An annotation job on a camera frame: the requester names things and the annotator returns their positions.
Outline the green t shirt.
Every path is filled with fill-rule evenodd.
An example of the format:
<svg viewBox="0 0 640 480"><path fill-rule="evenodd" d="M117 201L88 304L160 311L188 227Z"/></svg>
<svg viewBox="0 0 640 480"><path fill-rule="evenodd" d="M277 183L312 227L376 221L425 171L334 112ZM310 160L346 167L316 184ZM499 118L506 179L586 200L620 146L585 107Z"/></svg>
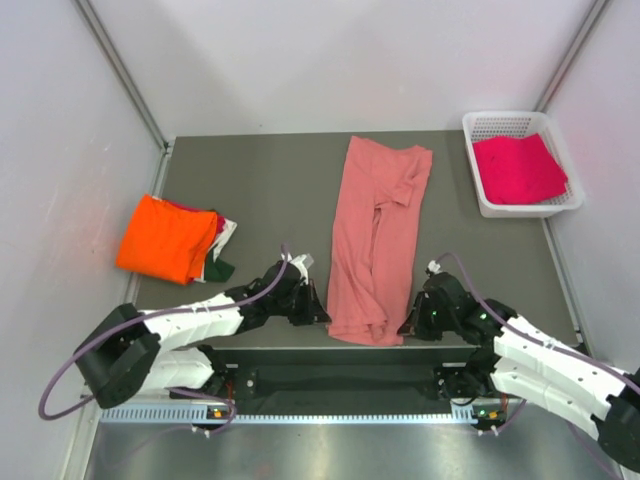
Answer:
<svg viewBox="0 0 640 480"><path fill-rule="evenodd" d="M216 260L207 258L204 264L203 280L205 283L224 283L231 278L234 272L235 267L221 258Z"/></svg>

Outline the white t shirt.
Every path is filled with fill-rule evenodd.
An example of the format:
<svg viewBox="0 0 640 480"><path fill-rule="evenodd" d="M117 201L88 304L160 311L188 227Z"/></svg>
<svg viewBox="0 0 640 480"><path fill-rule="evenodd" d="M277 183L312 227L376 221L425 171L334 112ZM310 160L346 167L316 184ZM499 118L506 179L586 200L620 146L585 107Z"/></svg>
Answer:
<svg viewBox="0 0 640 480"><path fill-rule="evenodd" d="M222 230L216 234L211 246L212 257L214 260L220 256L222 250L228 244L238 226L236 222L226 217L219 217L219 220L223 220Z"/></svg>

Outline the salmon pink t shirt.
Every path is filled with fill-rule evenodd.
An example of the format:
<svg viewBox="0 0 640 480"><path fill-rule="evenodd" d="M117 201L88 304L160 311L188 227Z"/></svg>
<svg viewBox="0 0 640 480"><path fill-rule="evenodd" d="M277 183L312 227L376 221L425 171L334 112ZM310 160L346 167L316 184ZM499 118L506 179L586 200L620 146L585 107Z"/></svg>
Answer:
<svg viewBox="0 0 640 480"><path fill-rule="evenodd" d="M396 346L406 320L431 151L351 138L332 229L331 337Z"/></svg>

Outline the orange t shirt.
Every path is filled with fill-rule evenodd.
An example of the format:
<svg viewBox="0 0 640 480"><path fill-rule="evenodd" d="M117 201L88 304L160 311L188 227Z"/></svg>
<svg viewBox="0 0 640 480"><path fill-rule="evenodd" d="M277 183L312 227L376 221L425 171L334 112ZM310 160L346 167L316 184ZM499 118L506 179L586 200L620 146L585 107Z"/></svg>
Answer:
<svg viewBox="0 0 640 480"><path fill-rule="evenodd" d="M115 265L187 285L200 276L206 254L224 225L215 211L183 208L146 194L131 216Z"/></svg>

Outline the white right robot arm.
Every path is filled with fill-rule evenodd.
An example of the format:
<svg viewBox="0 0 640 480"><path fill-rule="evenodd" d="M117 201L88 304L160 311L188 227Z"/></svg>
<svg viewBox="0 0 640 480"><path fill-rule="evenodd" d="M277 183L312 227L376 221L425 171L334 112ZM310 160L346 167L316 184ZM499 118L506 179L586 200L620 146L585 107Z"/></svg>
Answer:
<svg viewBox="0 0 640 480"><path fill-rule="evenodd" d="M449 399L516 396L581 429L613 461L639 469L639 375L602 364L545 334L514 309L480 300L447 272L430 272L399 334L474 346L462 367L439 367Z"/></svg>

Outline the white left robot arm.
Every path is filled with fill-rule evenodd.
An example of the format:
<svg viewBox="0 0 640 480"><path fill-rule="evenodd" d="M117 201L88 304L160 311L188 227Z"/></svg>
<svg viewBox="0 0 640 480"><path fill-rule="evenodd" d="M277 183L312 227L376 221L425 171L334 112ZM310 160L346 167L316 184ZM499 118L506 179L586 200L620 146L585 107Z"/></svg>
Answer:
<svg viewBox="0 0 640 480"><path fill-rule="evenodd" d="M171 388L216 396L227 374L205 340L261 328L272 317L294 326L328 322L309 278L312 264L308 254L280 260L247 285L172 309L121 304L77 348L75 364L103 409Z"/></svg>

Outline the magenta t shirt in basket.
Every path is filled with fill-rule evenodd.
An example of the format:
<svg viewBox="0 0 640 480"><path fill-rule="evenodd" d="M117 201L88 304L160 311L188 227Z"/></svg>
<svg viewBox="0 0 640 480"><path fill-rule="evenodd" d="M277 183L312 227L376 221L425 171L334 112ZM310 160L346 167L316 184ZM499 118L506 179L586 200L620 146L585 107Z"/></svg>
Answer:
<svg viewBox="0 0 640 480"><path fill-rule="evenodd" d="M493 137L473 144L481 182L489 202L533 205L567 192L568 177L542 137Z"/></svg>

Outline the white plastic laundry basket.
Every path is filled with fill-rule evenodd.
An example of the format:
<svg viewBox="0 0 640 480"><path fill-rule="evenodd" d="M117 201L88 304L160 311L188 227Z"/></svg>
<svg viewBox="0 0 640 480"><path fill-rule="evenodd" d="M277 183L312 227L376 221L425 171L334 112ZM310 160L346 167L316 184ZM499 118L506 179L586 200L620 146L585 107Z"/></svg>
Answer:
<svg viewBox="0 0 640 480"><path fill-rule="evenodd" d="M471 112L462 127L483 217L548 218L583 204L573 162L548 115Z"/></svg>

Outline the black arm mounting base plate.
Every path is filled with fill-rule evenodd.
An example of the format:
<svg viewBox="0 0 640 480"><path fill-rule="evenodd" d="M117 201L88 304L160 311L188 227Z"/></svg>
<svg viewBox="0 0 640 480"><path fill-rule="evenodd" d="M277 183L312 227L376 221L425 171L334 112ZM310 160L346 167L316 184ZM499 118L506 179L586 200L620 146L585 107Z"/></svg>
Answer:
<svg viewBox="0 0 640 480"><path fill-rule="evenodd" d="M504 397L465 367L472 347L211 348L226 369L216 393L245 415L444 413L502 405Z"/></svg>

